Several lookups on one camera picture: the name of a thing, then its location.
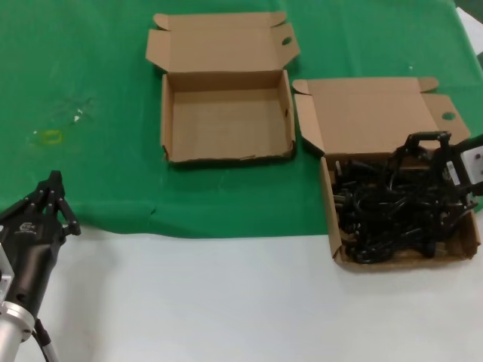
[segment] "white table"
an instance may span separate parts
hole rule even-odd
[[[356,274],[331,260],[326,236],[85,229],[61,249],[39,317],[62,362],[480,362],[482,306],[481,255]],[[42,361],[33,339],[17,361]]]

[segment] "black cable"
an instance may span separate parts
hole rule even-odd
[[[46,345],[51,344],[52,342],[51,337],[48,335],[47,330],[45,330],[44,326],[42,325],[42,322],[38,318],[35,321],[35,326],[34,326],[34,330],[32,331],[32,336],[36,340],[38,346],[40,347],[40,350],[42,351],[42,354],[44,355],[46,362],[50,362],[47,355],[44,352],[44,347]]]
[[[435,256],[457,223],[476,204],[447,187],[431,167],[404,169],[389,159],[383,164],[347,161],[338,165],[336,210],[345,235],[346,254],[371,264],[397,251],[416,250]]]
[[[44,349],[42,347],[42,344],[40,342],[40,340],[38,339],[38,335],[35,331],[32,331],[32,337],[34,338],[34,340],[37,342],[39,348],[40,348],[40,351],[42,352],[42,355],[44,356],[44,359],[45,359],[45,362],[50,362],[47,358],[47,355],[45,354],[44,352]]]

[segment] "green cloth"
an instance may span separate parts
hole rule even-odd
[[[267,166],[177,170],[159,145],[152,15],[280,9],[301,48],[291,80],[435,76],[483,131],[481,68],[448,0],[3,0],[0,209],[58,169],[82,223],[114,232],[325,233],[319,161],[300,134],[293,161]]]

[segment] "cardboard box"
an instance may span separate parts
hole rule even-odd
[[[303,138],[323,152],[321,187],[334,260],[362,268],[441,265],[470,259],[480,244],[474,213],[466,216],[446,251],[434,259],[416,252],[400,252],[391,261],[359,265],[345,254],[340,239],[332,193],[336,161],[385,160],[405,143],[409,134],[447,130],[451,143],[469,137],[469,131],[448,96],[429,94],[438,87],[435,78],[347,78],[296,80],[295,103]],[[437,143],[422,143],[435,148]]]
[[[162,137],[171,162],[288,157],[294,107],[284,66],[300,52],[284,12],[156,14],[146,58],[167,71]]]

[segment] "box lid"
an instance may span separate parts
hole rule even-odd
[[[426,93],[438,87],[435,78],[296,80],[293,87],[303,138],[328,155],[391,153],[420,131],[447,130],[451,143],[469,137],[450,97]]]
[[[167,72],[253,72],[282,69],[300,52],[283,11],[156,14],[146,58]]]

